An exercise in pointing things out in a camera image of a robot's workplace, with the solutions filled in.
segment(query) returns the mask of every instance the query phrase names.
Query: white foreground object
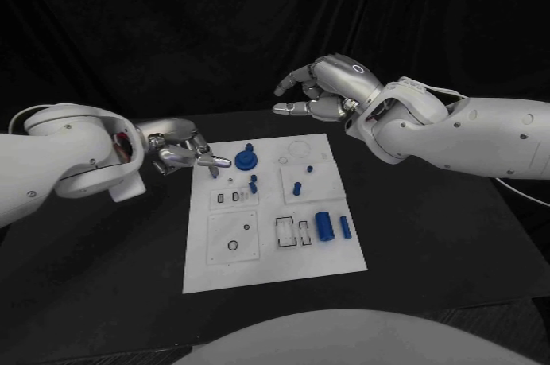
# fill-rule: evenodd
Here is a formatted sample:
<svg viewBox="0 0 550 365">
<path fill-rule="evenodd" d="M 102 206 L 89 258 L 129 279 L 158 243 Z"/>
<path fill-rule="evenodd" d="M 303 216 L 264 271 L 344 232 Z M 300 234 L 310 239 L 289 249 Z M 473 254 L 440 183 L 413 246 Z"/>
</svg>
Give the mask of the white foreground object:
<svg viewBox="0 0 550 365">
<path fill-rule="evenodd" d="M 535 362 L 457 329 L 398 313 L 333 309 L 253 325 L 205 344 L 174 365 Z"/>
<path fill-rule="evenodd" d="M 310 134 L 264 138 L 214 143 L 210 146 L 223 157 L 234 157 L 244 149 L 246 143 L 251 144 L 257 156 L 257 165 L 251 170 L 241 171 L 233 166 L 220 170 L 220 176 L 213 179 L 207 168 L 192 168 L 182 293 L 367 270 L 344 189 L 339 189 L 341 193 L 335 199 L 331 193 L 326 193 L 325 183 L 315 180 L 315 178 L 322 177 L 322 168 L 325 168 L 328 174 L 323 174 L 323 180 L 341 185 L 326 135 Z M 308 165 L 312 166 L 310 173 L 306 172 Z M 290 168 L 289 173 L 298 173 L 299 167 L 303 173 L 302 194 L 305 199 L 300 203 L 289 204 L 285 203 L 280 174 L 286 173 L 286 168 Z M 236 192 L 240 197 L 240 193 L 246 193 L 251 175 L 256 175 L 257 178 L 254 183 L 257 193 L 249 194 L 249 199 L 244 201 L 240 198 L 233 201 L 228 194 Z M 310 191 L 310 188 L 315 188 L 316 193 L 323 194 L 323 196 L 316 196 L 308 200 L 306 192 Z M 223 198 L 221 203 L 217 203 L 217 194 L 223 195 L 220 197 L 220 200 Z M 250 244 L 244 234 L 241 235 L 243 242 L 234 238 L 234 231 L 249 233 L 249 230 L 244 231 L 241 216 L 236 214 L 243 211 L 256 214 L 259 252 L 257 259 L 253 258 L 253 251 L 250 251 L 243 254 L 241 260 L 238 260 L 240 247 L 247 247 Z M 318 212 L 328 212 L 331 216 L 333 239 L 328 242 L 318 240 L 315 225 Z M 208 231 L 208 218 L 211 216 L 220 216 L 223 220 L 233 218 L 236 230 L 217 228 L 218 231 L 213 231 L 214 235 L 211 235 L 211 231 Z M 339 226 L 341 216 L 345 216 L 348 220 L 351 239 L 344 239 Z M 287 217 L 285 223 L 276 226 L 276 218 L 283 217 Z M 305 234 L 299 230 L 299 222 L 302 221 L 306 221 L 308 226 L 303 240 L 305 243 L 310 241 L 310 245 L 302 244 L 300 236 Z M 282 247 L 279 246 L 277 235 L 283 237 Z M 233 240 L 237 242 L 238 248 L 231 251 L 228 243 L 233 247 Z M 214 260 L 210 260 L 210 252 L 215 252 Z M 223 264 L 208 263 L 217 262 L 218 258 L 221 258 L 220 263 L 223 262 Z"/>
</svg>

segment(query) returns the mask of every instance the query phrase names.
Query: table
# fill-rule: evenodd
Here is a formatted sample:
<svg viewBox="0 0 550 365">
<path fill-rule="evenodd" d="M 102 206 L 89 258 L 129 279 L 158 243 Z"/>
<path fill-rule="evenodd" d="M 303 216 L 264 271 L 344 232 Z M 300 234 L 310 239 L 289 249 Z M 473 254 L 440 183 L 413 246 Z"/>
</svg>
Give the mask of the table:
<svg viewBox="0 0 550 365">
<path fill-rule="evenodd" d="M 328 134 L 368 271 L 181 295 L 191 170 L 162 177 L 145 163 L 142 196 L 51 196 L 11 226 L 0 363 L 201 344 L 318 309 L 420 313 L 550 295 L 550 267 L 489 180 L 416 158 L 387 165 L 310 118 L 188 119 L 210 142 Z"/>
</svg>

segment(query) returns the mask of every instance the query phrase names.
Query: black curtain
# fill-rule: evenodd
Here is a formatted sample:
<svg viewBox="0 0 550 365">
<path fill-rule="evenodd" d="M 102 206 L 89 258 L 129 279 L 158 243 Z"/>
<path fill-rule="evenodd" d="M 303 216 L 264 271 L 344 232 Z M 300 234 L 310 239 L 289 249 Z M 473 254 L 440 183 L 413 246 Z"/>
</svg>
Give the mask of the black curtain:
<svg viewBox="0 0 550 365">
<path fill-rule="evenodd" d="M 382 83 L 550 101 L 547 0 L 0 0 L 0 16 L 0 131 L 40 103 L 128 118 L 266 109 L 332 52 Z M 513 185 L 550 201 L 547 182 Z M 502 195 L 545 250 L 548 210 Z"/>
</svg>

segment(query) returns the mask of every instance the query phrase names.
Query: robotic hand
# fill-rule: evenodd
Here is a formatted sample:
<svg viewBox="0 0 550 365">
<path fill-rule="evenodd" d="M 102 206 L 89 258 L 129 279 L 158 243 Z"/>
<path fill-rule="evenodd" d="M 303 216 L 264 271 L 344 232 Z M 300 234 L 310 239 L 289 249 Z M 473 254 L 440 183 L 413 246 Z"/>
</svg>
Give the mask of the robotic hand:
<svg viewBox="0 0 550 365">
<path fill-rule="evenodd" d="M 388 164 L 413 155 L 482 177 L 550 179 L 548 103 L 467 98 L 407 77 L 382 86 L 367 68 L 338 54 L 292 71 L 274 95 L 298 82 L 310 101 L 279 103 L 272 111 L 345 121 L 345 133 Z M 444 105 L 427 89 L 457 101 Z"/>
<path fill-rule="evenodd" d="M 28 135 L 11 134 L 14 120 L 28 110 L 46 108 L 24 122 Z M 156 153 L 154 167 L 162 175 L 194 163 L 211 176 L 231 162 L 211 155 L 194 124 L 182 118 L 146 121 L 135 126 L 112 112 L 74 104 L 27 108 L 0 134 L 0 227 L 33 213 L 54 189 L 64 198 L 109 190 L 115 202 L 143 193 L 138 174 L 143 154 Z"/>
</svg>

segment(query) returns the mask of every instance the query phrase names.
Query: white board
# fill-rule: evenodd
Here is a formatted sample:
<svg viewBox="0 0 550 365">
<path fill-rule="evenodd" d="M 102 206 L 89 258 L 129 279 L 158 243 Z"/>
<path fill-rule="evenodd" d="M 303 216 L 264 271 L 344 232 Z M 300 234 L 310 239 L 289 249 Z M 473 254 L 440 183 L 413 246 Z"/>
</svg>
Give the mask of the white board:
<svg viewBox="0 0 550 365">
<path fill-rule="evenodd" d="M 210 147 L 215 156 L 233 160 L 246 143 L 257 156 L 250 171 L 233 165 L 220 169 L 214 179 L 205 167 L 192 167 L 182 293 L 367 270 L 326 135 L 217 142 Z M 256 194 L 249 190 L 251 174 Z M 290 191 L 296 181 L 302 183 L 298 196 Z M 326 242 L 318 240 L 318 212 L 328 212 L 332 223 L 333 239 Z M 344 239 L 341 216 L 349 239 Z M 283 217 L 290 217 L 279 220 L 293 222 L 289 227 L 276 225 Z M 285 247 L 277 231 L 295 237 L 283 236 Z"/>
</svg>

